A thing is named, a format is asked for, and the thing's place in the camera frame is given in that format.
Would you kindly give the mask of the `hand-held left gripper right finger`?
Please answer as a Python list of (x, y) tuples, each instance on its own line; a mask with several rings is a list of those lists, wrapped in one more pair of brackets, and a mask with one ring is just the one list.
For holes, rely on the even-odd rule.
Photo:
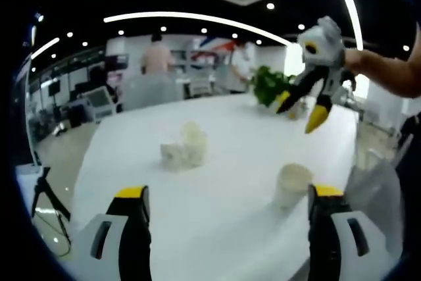
[(309, 185), (309, 280), (383, 280), (403, 250), (400, 208), (353, 209), (343, 191)]

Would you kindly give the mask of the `person's right hand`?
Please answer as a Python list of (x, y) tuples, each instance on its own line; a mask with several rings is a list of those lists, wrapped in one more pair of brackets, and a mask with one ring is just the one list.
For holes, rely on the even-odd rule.
[(346, 48), (344, 53), (345, 57), (343, 66), (346, 68), (345, 79), (350, 81), (352, 92), (355, 92), (357, 88), (356, 77), (363, 73), (361, 65), (362, 59), (360, 55), (362, 51)]

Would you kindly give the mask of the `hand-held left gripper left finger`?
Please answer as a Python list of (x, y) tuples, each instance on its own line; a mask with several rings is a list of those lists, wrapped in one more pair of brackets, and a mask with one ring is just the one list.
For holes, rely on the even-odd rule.
[(116, 193), (74, 238), (75, 280), (150, 280), (149, 188)]

